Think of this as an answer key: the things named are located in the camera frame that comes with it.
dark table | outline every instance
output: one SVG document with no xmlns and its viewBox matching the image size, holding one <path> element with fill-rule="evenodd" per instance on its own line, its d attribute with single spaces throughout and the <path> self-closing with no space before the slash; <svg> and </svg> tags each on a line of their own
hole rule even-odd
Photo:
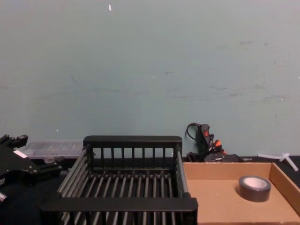
<svg viewBox="0 0 300 225">
<path fill-rule="evenodd" d="M 279 160 L 252 158 L 252 162 L 276 162 L 287 176 L 300 187 L 300 171 L 295 172 L 289 165 Z M 293 162 L 300 168 L 300 156 L 291 156 Z M 9 201 L 0 205 L 0 225 L 40 225 L 38 202 L 53 194 L 66 174 L 51 180 L 42 181 L 35 186 L 28 187 L 20 183 L 12 183 L 0 187 L 0 192 L 8 196 Z"/>
</svg>

black metal rack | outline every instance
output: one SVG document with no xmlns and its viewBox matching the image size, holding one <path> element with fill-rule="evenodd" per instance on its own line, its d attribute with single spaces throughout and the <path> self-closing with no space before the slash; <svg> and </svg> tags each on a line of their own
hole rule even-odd
<svg viewBox="0 0 300 225">
<path fill-rule="evenodd" d="M 58 194 L 40 205 L 43 224 L 197 224 L 198 203 L 188 193 L 181 137 L 87 136 L 83 145 Z"/>
</svg>

gray tape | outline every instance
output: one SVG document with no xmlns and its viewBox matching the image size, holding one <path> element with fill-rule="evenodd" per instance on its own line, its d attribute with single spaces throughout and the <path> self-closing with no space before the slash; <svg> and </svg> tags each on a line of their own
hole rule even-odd
<svg viewBox="0 0 300 225">
<path fill-rule="evenodd" d="M 252 202 L 265 202 L 269 199 L 271 184 L 257 176 L 244 176 L 239 180 L 239 194 Z"/>
</svg>

brown cardboard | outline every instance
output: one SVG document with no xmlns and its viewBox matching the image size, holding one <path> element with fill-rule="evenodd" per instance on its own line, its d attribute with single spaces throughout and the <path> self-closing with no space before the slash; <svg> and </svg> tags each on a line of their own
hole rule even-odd
<svg viewBox="0 0 300 225">
<path fill-rule="evenodd" d="M 271 163 L 184 163 L 188 191 L 198 200 L 199 225 L 300 224 L 300 190 Z M 237 193 L 241 176 L 271 181 L 266 202 Z"/>
</svg>

white zip tie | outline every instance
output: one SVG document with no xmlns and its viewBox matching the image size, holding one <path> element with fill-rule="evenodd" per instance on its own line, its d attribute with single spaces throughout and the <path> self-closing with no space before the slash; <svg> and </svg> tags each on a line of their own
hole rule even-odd
<svg viewBox="0 0 300 225">
<path fill-rule="evenodd" d="M 257 154 L 258 157 L 263 157 L 263 158 L 272 158 L 272 159 L 279 159 L 280 162 L 283 160 L 287 160 L 287 162 L 291 165 L 291 167 L 295 170 L 298 171 L 297 166 L 295 163 L 290 159 L 290 154 L 289 153 L 282 153 L 281 156 L 269 156 L 269 155 L 264 155 L 264 154 Z"/>
</svg>

